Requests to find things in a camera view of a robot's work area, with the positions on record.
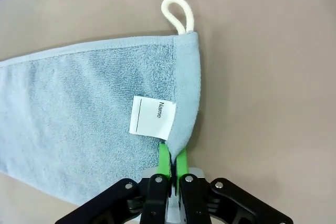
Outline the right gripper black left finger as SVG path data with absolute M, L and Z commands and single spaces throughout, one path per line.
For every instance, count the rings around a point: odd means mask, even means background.
M 140 223 L 165 223 L 171 191 L 171 160 L 168 147 L 159 145 L 159 165 L 149 169 L 140 182 L 124 178 L 59 223 L 126 223 L 138 216 Z

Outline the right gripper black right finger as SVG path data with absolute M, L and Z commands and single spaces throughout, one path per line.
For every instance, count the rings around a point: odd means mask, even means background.
M 290 224 L 293 220 L 226 178 L 208 182 L 191 173 L 186 150 L 176 157 L 180 204 L 187 223 Z

